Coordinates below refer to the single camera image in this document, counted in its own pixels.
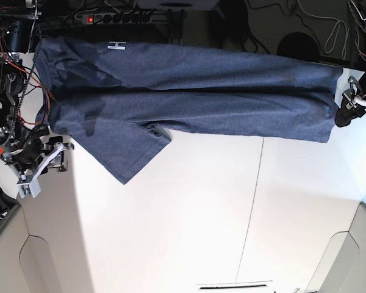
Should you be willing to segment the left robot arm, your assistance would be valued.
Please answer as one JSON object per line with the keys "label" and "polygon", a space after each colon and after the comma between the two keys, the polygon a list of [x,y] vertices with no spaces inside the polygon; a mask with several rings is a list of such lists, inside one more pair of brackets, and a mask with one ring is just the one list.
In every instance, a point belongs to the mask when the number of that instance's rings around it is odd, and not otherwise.
{"label": "left robot arm", "polygon": [[348,1],[351,21],[350,66],[360,67],[364,74],[360,78],[350,76],[348,88],[342,93],[339,109],[335,116],[335,125],[342,128],[352,120],[366,114],[366,1]]}

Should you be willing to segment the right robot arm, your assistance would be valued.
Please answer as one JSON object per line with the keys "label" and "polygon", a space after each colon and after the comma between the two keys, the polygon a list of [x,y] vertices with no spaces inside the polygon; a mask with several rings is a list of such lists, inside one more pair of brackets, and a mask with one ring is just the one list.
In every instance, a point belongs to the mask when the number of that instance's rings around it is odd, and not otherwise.
{"label": "right robot arm", "polygon": [[[22,54],[40,55],[43,40],[38,19],[44,1],[0,1],[0,159],[24,175],[36,171],[45,158],[51,160],[43,169],[60,172],[66,170],[64,152],[54,154],[54,146],[61,137],[47,142],[47,119],[50,102],[49,90],[42,84],[36,65],[23,65]],[[35,122],[26,122],[21,116],[21,106],[28,94],[35,89],[43,92],[42,116]]]}

